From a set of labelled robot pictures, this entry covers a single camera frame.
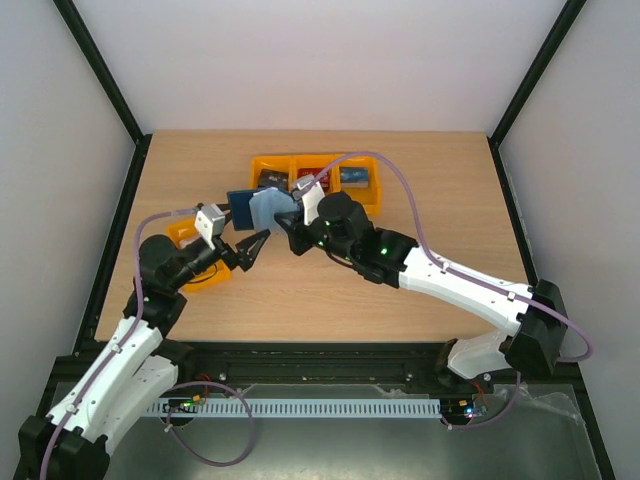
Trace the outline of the blue leather card holder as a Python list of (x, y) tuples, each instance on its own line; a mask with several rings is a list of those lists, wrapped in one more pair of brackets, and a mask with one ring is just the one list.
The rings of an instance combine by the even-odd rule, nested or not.
[(290, 193), (276, 187), (230, 191), (227, 201), (236, 231), (269, 230), (271, 233), (284, 234), (275, 215), (297, 213), (300, 210)]

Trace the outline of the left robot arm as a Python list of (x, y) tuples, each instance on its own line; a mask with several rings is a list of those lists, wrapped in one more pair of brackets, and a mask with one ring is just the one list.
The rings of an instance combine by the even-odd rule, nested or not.
[(196, 236), (184, 247), (136, 231), (134, 289), (111, 339), (62, 400), (19, 430), (27, 478), (103, 478), (148, 407), (189, 374), (188, 347), (167, 338), (187, 303), (182, 288), (217, 263), (249, 270), (270, 236), (262, 230), (230, 246), (222, 238), (229, 215), (218, 205), (187, 213)]

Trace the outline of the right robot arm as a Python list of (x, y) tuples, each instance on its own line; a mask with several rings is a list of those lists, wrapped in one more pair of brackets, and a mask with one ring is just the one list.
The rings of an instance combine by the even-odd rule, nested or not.
[(277, 213), (274, 220), (296, 255), (319, 248), (367, 281), (439, 298), (490, 323), (488, 334), (446, 343), (436, 367), (443, 389), (455, 392), (507, 368), (534, 377), (554, 373), (567, 330), (556, 317), (564, 310), (556, 285), (509, 283), (427, 254), (416, 239), (375, 226), (344, 192)]

